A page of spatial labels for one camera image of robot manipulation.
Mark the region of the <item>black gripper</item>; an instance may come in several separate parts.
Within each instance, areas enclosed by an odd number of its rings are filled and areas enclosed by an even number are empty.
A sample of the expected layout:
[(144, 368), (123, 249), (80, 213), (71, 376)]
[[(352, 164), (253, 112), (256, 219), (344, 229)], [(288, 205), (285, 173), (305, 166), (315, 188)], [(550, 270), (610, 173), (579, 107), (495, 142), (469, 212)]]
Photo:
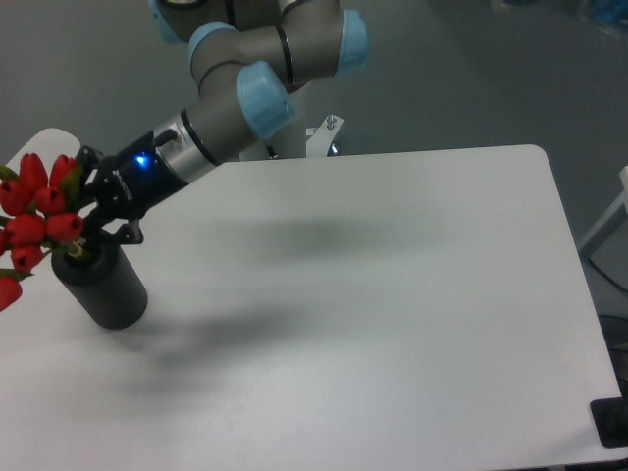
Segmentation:
[[(157, 143), (167, 143), (173, 136), (172, 131), (167, 131), (166, 139), (156, 139), (150, 131), (116, 155), (105, 158), (88, 145), (79, 149), (75, 201), (97, 202), (97, 217), (83, 220), (81, 237), (86, 246), (144, 242), (138, 219), (188, 185), (157, 153)], [(103, 228), (115, 219), (127, 221), (113, 232)]]

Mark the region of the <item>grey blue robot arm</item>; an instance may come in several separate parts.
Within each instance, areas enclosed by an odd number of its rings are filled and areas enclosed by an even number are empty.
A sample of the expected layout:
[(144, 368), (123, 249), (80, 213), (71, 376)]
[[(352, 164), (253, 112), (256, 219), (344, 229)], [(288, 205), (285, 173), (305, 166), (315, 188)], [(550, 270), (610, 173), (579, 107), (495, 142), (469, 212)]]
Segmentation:
[(140, 219), (295, 117), (291, 94), (362, 70), (369, 58), (361, 14), (337, 1), (153, 1), (163, 37), (187, 46), (198, 99), (117, 154), (85, 154), (92, 204), (89, 245), (139, 244)]

